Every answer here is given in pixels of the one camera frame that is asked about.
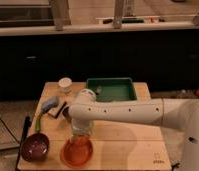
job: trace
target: small container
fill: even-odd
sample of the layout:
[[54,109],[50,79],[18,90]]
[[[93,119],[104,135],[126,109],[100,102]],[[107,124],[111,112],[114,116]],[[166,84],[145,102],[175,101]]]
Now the small container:
[[133,81],[123,78],[89,78],[86,88],[96,93],[98,102],[136,100]]
[[59,80],[58,85],[60,86],[62,92],[68,93],[71,91],[72,81],[68,77],[64,77]]

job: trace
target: plastic tray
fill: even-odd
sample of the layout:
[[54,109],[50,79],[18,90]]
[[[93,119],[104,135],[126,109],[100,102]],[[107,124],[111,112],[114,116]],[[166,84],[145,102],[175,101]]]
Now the plastic tray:
[[96,93],[98,102],[137,99],[131,78],[89,78],[86,88]]

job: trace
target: orange bowl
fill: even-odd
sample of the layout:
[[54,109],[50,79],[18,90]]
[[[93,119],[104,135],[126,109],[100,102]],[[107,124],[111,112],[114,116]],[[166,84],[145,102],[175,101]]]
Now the orange bowl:
[[70,168],[81,168],[91,159],[93,146],[87,135],[68,139],[60,152],[61,161]]

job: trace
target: white cup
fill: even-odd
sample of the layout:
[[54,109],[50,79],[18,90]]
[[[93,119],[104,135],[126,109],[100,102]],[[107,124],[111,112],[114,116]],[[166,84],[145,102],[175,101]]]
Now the white cup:
[[68,77],[64,77],[59,80],[58,85],[60,86],[62,92],[68,93],[71,91],[72,81]]

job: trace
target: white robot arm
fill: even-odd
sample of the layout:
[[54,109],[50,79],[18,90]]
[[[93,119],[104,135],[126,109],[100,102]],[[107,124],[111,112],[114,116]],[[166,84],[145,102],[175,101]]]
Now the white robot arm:
[[96,102],[89,89],[81,90],[69,107],[72,133],[89,134],[92,120],[139,123],[185,130],[182,171],[199,171],[199,99]]

